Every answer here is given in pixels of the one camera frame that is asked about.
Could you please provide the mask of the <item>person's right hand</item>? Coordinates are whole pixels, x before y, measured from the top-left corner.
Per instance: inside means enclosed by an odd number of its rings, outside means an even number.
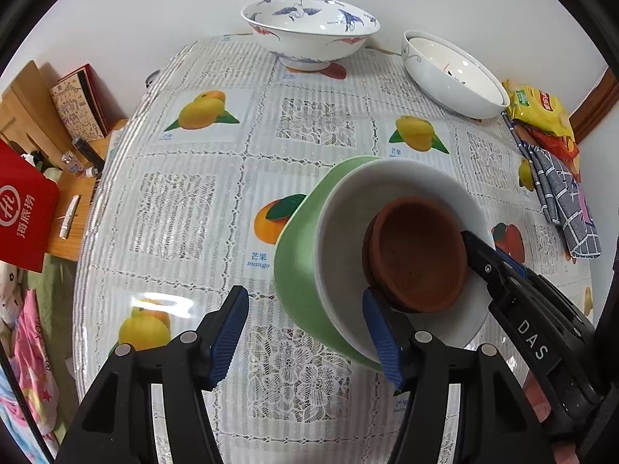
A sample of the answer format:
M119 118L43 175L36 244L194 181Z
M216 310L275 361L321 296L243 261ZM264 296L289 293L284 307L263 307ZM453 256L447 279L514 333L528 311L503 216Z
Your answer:
M523 384L523 391L525 392L526 398L531 403L538 420L546 420L551 414L551 405L531 371L528 372L525 383ZM554 445L553 455L557 464L579 463L573 444Z

